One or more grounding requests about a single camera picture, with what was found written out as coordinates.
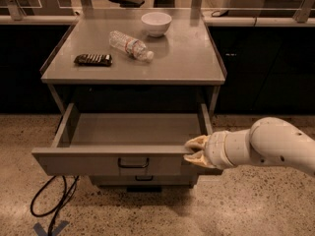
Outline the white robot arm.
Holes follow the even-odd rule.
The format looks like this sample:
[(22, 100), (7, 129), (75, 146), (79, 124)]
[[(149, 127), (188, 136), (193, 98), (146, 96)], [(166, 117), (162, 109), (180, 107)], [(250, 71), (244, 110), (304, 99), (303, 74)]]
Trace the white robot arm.
[(219, 131), (185, 144), (184, 159), (205, 168), (287, 166), (315, 176), (315, 141), (283, 119), (266, 117), (250, 129)]

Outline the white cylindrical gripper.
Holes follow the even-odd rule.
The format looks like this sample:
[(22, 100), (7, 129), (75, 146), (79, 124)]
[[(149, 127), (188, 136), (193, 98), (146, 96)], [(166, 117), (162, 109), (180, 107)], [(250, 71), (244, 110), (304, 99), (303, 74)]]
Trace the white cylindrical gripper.
[(250, 130), (214, 132), (193, 138), (184, 146), (198, 151), (185, 154), (184, 159), (205, 168), (225, 170), (239, 165), (260, 165), (263, 159), (250, 145)]

